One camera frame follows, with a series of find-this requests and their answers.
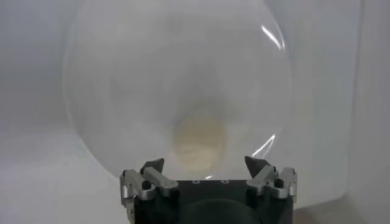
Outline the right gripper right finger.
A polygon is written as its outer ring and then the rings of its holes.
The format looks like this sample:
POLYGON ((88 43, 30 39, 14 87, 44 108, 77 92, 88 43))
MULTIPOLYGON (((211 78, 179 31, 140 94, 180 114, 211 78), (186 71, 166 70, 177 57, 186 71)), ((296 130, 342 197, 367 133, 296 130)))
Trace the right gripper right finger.
POLYGON ((297 198, 297 172, 284 167, 281 172, 265 159, 245 156, 244 161, 251 175, 246 186, 257 196, 269 193, 273 198, 297 198))

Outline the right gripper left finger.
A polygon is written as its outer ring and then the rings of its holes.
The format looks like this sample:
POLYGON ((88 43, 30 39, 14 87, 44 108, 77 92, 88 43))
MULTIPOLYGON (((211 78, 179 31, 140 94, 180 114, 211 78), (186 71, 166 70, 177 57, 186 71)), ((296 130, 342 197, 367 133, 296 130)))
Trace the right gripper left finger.
POLYGON ((123 170, 121 174, 121 204, 126 206, 135 197, 142 201, 153 200, 157 193, 163 197, 175 197, 179 192, 179 182, 162 174, 163 158, 146 162, 137 172, 123 170))

